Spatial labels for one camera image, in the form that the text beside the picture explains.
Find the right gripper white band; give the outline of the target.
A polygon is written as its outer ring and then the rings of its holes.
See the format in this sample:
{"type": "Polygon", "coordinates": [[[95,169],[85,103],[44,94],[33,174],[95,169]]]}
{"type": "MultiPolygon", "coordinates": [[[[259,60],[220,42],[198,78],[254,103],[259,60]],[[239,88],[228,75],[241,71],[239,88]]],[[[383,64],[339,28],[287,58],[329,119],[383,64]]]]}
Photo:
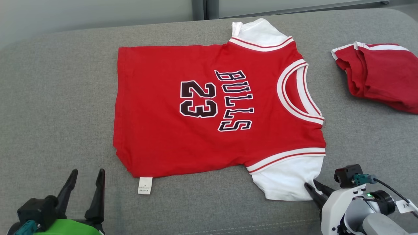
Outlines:
{"type": "Polygon", "coordinates": [[[323,235],[338,235],[338,230],[342,232],[344,228],[350,231],[346,224],[346,210],[349,208],[353,198],[362,196],[366,185],[358,185],[353,188],[334,190],[329,186],[313,180],[314,186],[304,183],[304,187],[315,202],[317,207],[321,209],[321,232],[323,235]]]}

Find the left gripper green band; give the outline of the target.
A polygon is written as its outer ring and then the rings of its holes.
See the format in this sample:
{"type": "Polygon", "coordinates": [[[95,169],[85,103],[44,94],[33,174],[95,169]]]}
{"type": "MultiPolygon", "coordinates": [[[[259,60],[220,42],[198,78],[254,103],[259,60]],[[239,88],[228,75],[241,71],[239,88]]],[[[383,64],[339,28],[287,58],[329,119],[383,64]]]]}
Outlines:
{"type": "Polygon", "coordinates": [[[67,219],[66,211],[69,198],[78,177],[78,170],[74,169],[70,173],[67,181],[57,196],[58,204],[56,220],[48,229],[38,229],[35,235],[104,235],[103,225],[105,213],[105,170],[99,170],[96,179],[96,190],[90,204],[90,208],[85,212],[84,220],[67,219]]]}

